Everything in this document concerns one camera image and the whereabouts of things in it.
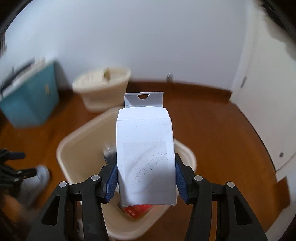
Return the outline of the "beige lidded bin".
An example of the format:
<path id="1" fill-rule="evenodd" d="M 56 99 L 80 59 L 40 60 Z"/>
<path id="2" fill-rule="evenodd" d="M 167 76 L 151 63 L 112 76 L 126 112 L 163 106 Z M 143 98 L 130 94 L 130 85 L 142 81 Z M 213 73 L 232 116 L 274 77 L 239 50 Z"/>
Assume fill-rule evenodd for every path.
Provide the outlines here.
<path id="1" fill-rule="evenodd" d="M 72 90 L 79 94 L 89 112 L 101 112 L 123 105 L 124 93 L 131 77 L 127 67 L 93 69 L 78 76 Z"/>

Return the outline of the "teal storage box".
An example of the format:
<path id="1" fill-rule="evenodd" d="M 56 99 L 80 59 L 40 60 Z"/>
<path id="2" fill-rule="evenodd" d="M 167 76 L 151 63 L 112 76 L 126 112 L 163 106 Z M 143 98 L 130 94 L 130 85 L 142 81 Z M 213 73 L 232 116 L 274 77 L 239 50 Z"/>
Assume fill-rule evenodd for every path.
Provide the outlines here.
<path id="1" fill-rule="evenodd" d="M 1 85 L 1 112 L 14 128 L 42 125 L 58 102 L 55 61 L 27 61 Z"/>

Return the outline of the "blue item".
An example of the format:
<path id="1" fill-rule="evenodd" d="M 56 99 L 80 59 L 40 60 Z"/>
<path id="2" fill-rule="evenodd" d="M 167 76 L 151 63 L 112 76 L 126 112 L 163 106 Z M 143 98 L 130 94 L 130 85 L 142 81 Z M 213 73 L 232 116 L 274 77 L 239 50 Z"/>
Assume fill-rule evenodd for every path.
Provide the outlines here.
<path id="1" fill-rule="evenodd" d="M 103 156 L 107 165 L 109 165 L 114 156 L 116 156 L 116 144 L 106 144 L 103 149 Z"/>

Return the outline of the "white door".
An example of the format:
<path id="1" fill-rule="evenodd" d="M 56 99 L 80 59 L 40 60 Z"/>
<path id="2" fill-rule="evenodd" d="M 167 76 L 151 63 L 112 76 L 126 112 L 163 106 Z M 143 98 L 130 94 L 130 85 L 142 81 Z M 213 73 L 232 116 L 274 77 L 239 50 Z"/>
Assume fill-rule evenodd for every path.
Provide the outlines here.
<path id="1" fill-rule="evenodd" d="M 257 16 L 246 80 L 231 99 L 280 170 L 295 154 L 295 42 L 266 13 Z"/>

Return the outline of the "white blue medicine box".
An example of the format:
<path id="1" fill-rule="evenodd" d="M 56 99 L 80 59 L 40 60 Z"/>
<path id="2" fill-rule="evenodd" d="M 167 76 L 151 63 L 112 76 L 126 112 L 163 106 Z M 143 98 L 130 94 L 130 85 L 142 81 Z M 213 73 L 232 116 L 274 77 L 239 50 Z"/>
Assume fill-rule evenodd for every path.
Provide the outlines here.
<path id="1" fill-rule="evenodd" d="M 124 94 L 116 120 L 118 185 L 123 206 L 175 205 L 176 165 L 171 117 L 163 92 Z"/>

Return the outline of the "metal door stopper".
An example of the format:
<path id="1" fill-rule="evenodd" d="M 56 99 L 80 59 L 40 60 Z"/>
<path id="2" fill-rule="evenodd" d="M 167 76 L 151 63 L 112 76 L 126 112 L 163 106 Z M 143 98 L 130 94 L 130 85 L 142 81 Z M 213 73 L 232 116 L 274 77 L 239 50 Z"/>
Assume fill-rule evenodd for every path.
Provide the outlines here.
<path id="1" fill-rule="evenodd" d="M 168 83 L 172 83 L 173 82 L 173 75 L 171 73 L 169 73 L 167 76 L 166 76 L 166 82 Z"/>

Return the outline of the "red cigarette box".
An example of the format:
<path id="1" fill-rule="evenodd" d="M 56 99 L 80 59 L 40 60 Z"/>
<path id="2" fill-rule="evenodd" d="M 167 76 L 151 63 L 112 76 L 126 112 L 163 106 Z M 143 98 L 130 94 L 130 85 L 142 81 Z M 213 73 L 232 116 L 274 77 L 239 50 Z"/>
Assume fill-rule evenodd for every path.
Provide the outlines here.
<path id="1" fill-rule="evenodd" d="M 122 206 L 120 209 L 130 218 L 138 219 L 146 215 L 152 208 L 153 205 L 144 204 L 126 207 Z"/>

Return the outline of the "grey slipper left foot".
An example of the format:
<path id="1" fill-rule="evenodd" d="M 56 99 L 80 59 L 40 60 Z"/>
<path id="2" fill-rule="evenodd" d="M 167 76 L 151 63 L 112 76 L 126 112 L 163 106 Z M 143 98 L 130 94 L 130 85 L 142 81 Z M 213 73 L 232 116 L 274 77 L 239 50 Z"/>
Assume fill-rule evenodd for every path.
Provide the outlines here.
<path id="1" fill-rule="evenodd" d="M 32 206 L 33 202 L 41 195 L 50 180 L 50 172 L 44 165 L 36 166 L 37 174 L 27 178 L 21 183 L 17 200 L 25 208 Z"/>

